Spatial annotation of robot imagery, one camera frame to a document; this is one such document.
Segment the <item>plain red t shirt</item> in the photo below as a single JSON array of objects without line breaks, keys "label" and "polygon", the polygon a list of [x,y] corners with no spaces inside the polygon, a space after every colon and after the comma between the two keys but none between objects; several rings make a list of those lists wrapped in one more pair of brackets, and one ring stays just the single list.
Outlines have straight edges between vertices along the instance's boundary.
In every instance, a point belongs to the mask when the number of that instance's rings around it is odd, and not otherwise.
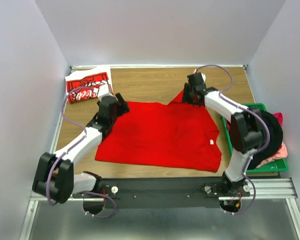
[{"label": "plain red t shirt", "polygon": [[217,172],[219,129],[204,107],[182,103],[128,102],[112,133],[97,148],[99,162]]}]

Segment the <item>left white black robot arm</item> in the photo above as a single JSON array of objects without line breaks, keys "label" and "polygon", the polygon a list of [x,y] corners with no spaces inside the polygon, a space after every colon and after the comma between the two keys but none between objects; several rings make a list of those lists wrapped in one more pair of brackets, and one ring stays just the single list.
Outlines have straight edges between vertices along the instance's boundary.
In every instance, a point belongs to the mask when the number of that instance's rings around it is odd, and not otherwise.
[{"label": "left white black robot arm", "polygon": [[73,194],[85,192],[94,198],[101,191],[101,177],[83,172],[75,174],[75,166],[111,134],[119,117],[130,111],[120,93],[105,95],[98,102],[98,112],[83,131],[68,145],[39,158],[32,190],[47,197],[53,206],[65,203]]}]

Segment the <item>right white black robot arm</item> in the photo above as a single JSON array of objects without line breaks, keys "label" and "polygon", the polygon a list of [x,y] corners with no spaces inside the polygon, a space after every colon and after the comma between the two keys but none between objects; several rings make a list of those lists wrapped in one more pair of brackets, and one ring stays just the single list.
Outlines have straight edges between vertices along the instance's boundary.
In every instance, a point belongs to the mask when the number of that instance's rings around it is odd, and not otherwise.
[{"label": "right white black robot arm", "polygon": [[184,84],[182,102],[210,108],[230,123],[233,152],[217,190],[231,196],[245,185],[246,171],[253,156],[267,147],[270,133],[259,108],[249,108],[206,86],[206,76],[192,73]]}]

